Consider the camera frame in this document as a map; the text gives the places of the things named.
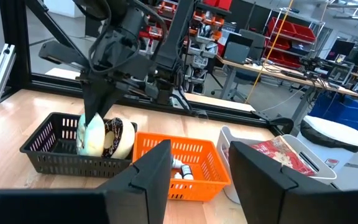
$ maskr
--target black plastic basket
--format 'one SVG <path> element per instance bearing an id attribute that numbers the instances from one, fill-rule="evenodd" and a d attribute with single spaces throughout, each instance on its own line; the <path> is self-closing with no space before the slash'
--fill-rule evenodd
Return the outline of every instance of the black plastic basket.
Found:
<path id="1" fill-rule="evenodd" d="M 20 152 L 26 153 L 36 171 L 42 174 L 111 178 L 129 167 L 133 149 L 125 159 L 77 155 L 79 118 L 79 115 L 51 113 L 23 144 Z"/>

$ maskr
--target blue bin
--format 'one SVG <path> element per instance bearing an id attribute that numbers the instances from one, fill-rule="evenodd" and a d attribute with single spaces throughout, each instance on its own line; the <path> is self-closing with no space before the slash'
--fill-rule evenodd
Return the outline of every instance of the blue bin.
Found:
<path id="1" fill-rule="evenodd" d="M 320 94 L 309 115 L 358 130 L 358 101 L 350 96 L 342 97 L 334 92 Z"/>

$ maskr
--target white bottle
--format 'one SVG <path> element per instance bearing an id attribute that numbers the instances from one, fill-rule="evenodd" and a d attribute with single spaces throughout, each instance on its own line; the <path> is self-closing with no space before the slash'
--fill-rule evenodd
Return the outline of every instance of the white bottle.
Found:
<path id="1" fill-rule="evenodd" d="M 180 169 L 183 165 L 184 164 L 180 160 L 172 158 L 172 169 Z"/>
<path id="2" fill-rule="evenodd" d="M 185 180 L 194 180 L 193 173 L 189 165 L 183 165 L 180 167 L 181 173 L 183 174 L 183 179 Z"/>
<path id="3" fill-rule="evenodd" d="M 174 176 L 173 176 L 173 178 L 175 178 L 175 179 L 182 179 L 183 177 L 180 175 L 180 173 L 176 173 Z"/>

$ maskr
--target wooden tabletop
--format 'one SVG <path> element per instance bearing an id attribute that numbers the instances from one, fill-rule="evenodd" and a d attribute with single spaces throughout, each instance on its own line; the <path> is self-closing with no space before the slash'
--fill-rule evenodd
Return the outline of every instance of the wooden tabletop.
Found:
<path id="1" fill-rule="evenodd" d="M 352 72 L 351 74 L 352 74 L 354 77 L 357 77 L 357 78 L 358 78 L 358 73 Z"/>
<path id="2" fill-rule="evenodd" d="M 83 100 L 21 90 L 0 103 L 0 189 L 1 188 L 94 188 L 102 178 L 38 174 L 19 148 L 51 112 L 82 114 Z M 180 116 L 158 111 L 114 105 L 106 118 L 125 117 L 137 123 L 139 131 L 207 139 L 217 143 L 222 126 L 236 136 L 262 141 L 273 138 L 263 128 Z M 210 202 L 169 200 L 164 223 L 246 223 L 240 205 L 224 192 Z"/>
<path id="3" fill-rule="evenodd" d="M 281 73 L 275 73 L 275 72 L 270 72 L 268 71 L 267 69 L 272 69 L 272 70 L 285 70 L 285 71 L 288 71 L 288 72 L 292 72 L 292 73 L 295 73 L 295 74 L 299 74 L 299 75 L 303 75 L 301 72 L 298 72 L 296 70 L 292 70 L 292 69 L 289 69 L 289 68 L 283 68 L 283 67 L 280 67 L 280 66 L 277 66 L 277 65 L 265 65 L 265 68 L 261 68 L 260 66 L 258 67 L 255 67 L 253 65 L 241 65 L 241 64 L 238 64 L 238 63 L 234 63 L 234 62 L 230 62 L 230 61 L 227 61 L 227 60 L 224 60 L 222 57 L 220 56 L 216 56 L 216 58 L 222 62 L 223 64 L 226 64 L 226 65 L 231 65 L 233 67 L 236 67 L 236 68 L 241 68 L 241 69 L 245 69 L 245 70 L 251 70 L 251 71 L 254 71 L 254 72 L 259 72 L 261 69 L 262 69 L 262 74 L 264 75 L 269 75 L 271 77 L 275 77 L 275 78 L 279 78 L 279 79 L 282 79 L 282 80 L 288 80 L 290 82 L 296 82 L 296 83 L 299 83 L 299 84 L 303 84 L 303 85 L 308 85 L 308 86 L 316 86 L 318 88 L 324 88 L 321 84 L 315 82 L 313 84 L 312 81 L 310 80 L 302 80 L 302 79 L 299 79 L 299 78 L 293 78 L 293 77 L 289 77 L 289 76 L 286 76 L 284 74 L 281 74 Z M 338 93 L 342 93 L 342 94 L 347 94 L 347 95 L 351 95 L 351 96 L 358 96 L 358 93 L 355 93 L 351 90 L 348 90 L 348 89 L 345 89 L 343 87 L 339 87 L 339 89 L 335 89 L 335 88 L 332 88 L 332 87 L 326 87 L 327 90 L 331 90 L 331 91 L 338 91 Z"/>

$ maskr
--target red package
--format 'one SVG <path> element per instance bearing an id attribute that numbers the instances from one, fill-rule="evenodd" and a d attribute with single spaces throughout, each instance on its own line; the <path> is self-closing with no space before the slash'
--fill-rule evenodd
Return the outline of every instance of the red package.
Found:
<path id="1" fill-rule="evenodd" d="M 314 170 L 311 169 L 308 164 L 303 162 L 298 153 L 296 153 L 296 151 L 294 151 L 281 136 L 277 136 L 272 140 L 261 142 L 250 147 L 253 147 L 266 156 L 269 156 L 277 162 L 281 162 L 283 165 L 286 165 L 301 174 L 308 176 L 315 174 Z"/>

